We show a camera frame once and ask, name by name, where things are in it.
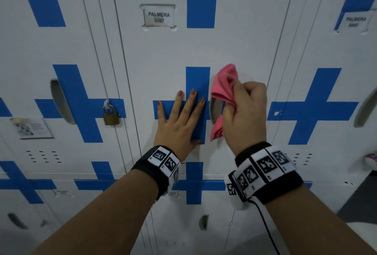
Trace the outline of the paper sticker with picture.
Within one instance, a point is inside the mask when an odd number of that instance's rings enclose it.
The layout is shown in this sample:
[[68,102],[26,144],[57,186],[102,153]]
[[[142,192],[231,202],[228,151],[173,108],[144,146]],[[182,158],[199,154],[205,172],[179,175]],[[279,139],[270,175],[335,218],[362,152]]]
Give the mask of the paper sticker with picture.
[[54,138],[45,120],[41,117],[13,117],[10,118],[10,122],[15,128],[18,137],[22,140]]

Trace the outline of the person's right hand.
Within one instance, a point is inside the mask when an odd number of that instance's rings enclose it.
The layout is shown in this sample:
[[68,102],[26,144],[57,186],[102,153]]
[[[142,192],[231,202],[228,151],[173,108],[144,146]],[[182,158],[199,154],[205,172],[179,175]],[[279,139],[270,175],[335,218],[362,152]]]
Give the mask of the person's right hand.
[[233,94],[237,109],[235,123],[223,125],[223,134],[230,150],[238,156],[245,149],[266,141],[266,85],[236,80]]

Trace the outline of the person's left hand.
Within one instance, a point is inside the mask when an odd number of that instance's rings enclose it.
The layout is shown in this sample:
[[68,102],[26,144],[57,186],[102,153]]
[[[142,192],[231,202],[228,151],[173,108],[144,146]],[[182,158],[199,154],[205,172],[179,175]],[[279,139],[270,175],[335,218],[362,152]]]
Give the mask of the person's left hand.
[[196,105],[193,105],[189,120],[181,121],[182,100],[183,91],[180,90],[176,95],[167,123],[158,124],[153,141],[153,147],[166,146],[170,148],[181,163],[193,151],[190,148],[192,133],[205,106],[205,99],[202,98]]

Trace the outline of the pink cleaning cloth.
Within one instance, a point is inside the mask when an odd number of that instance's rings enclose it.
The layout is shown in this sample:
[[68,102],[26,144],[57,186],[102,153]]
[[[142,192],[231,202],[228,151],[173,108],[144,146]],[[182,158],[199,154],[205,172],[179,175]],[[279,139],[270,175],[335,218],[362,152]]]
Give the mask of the pink cleaning cloth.
[[[211,97],[222,99],[226,105],[236,107],[234,101],[233,87],[238,80],[238,72],[234,64],[228,64],[223,67],[215,76],[211,87]],[[215,122],[212,127],[210,141],[223,137],[223,116]]]

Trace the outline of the brass padlock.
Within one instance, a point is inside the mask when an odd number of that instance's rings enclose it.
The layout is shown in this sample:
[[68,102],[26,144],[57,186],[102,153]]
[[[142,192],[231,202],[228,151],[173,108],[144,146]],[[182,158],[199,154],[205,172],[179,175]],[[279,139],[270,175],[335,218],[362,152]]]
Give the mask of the brass padlock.
[[104,101],[102,117],[106,126],[117,126],[120,124],[120,115],[110,99]]

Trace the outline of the person's left forearm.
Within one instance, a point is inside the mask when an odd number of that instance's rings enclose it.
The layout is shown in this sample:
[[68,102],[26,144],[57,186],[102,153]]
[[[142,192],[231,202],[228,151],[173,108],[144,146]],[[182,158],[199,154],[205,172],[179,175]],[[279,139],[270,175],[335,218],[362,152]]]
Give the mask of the person's left forearm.
[[150,175],[131,170],[30,255],[130,255],[158,192]]

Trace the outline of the wide black wristband marker tags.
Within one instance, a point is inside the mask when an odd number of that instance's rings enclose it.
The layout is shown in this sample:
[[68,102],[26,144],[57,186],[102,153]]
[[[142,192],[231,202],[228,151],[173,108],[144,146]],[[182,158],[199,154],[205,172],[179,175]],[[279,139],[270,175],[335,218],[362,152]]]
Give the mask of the wide black wristband marker tags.
[[230,202],[244,210],[255,197],[263,205],[304,185],[296,164],[278,147],[257,143],[235,158],[237,168],[224,177]]

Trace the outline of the pink and white object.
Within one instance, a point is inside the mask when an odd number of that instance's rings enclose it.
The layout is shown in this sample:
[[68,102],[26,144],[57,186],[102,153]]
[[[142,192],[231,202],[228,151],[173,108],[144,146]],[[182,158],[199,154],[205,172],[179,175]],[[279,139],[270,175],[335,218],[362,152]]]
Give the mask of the pink and white object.
[[365,155],[364,162],[372,171],[377,172],[377,151]]

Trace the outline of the black wristband with marker tags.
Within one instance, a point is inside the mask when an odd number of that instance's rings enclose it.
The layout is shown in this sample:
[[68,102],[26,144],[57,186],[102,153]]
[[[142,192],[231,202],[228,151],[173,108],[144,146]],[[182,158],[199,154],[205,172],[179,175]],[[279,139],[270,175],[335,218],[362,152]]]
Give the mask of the black wristband with marker tags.
[[158,185],[158,195],[165,196],[172,191],[179,178],[181,162],[174,152],[166,146],[149,149],[132,167],[149,175]]

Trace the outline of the white locker door blue cross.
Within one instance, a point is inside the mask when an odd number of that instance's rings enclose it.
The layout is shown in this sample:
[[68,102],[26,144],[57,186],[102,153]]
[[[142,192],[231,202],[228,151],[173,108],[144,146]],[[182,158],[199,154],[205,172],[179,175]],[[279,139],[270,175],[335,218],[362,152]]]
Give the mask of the white locker door blue cross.
[[[0,154],[0,255],[29,255],[60,226],[81,211],[126,171],[133,160],[115,164],[105,158],[32,154],[26,163],[12,154]],[[54,189],[74,197],[55,197]],[[28,226],[17,228],[8,219],[13,212]]]
[[[234,160],[184,162],[173,190],[179,197],[161,197],[147,216],[144,255],[236,255],[250,244],[255,254],[277,255],[267,233],[248,235],[240,244],[242,212],[234,209],[224,182],[235,167]],[[209,214],[208,228],[201,231],[204,214]]]
[[[187,162],[234,160],[223,138],[210,141],[214,77],[235,64],[239,80],[267,84],[290,0],[115,0],[141,153],[152,147],[155,104],[167,115],[178,91],[206,104],[194,131],[201,139]],[[141,4],[175,4],[177,31],[144,31]]]
[[[130,105],[115,69],[101,0],[0,0],[0,137],[2,152],[26,163],[26,151],[63,157],[132,160]],[[76,125],[60,116],[50,80],[58,79]],[[120,124],[106,126],[110,99]],[[22,140],[10,118],[41,117],[54,138]],[[26,171],[32,171],[26,163]]]
[[[341,13],[374,10],[365,33],[337,33]],[[337,212],[370,170],[377,150],[377,107],[362,128],[355,116],[377,87],[377,0],[305,0],[268,135],[302,179]]]

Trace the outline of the person's right forearm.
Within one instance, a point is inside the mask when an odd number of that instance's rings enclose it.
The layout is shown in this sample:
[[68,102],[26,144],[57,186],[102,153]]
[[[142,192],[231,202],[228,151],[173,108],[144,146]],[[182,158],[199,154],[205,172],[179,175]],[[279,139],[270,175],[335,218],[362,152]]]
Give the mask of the person's right forearm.
[[304,185],[265,206],[291,255],[377,255]]

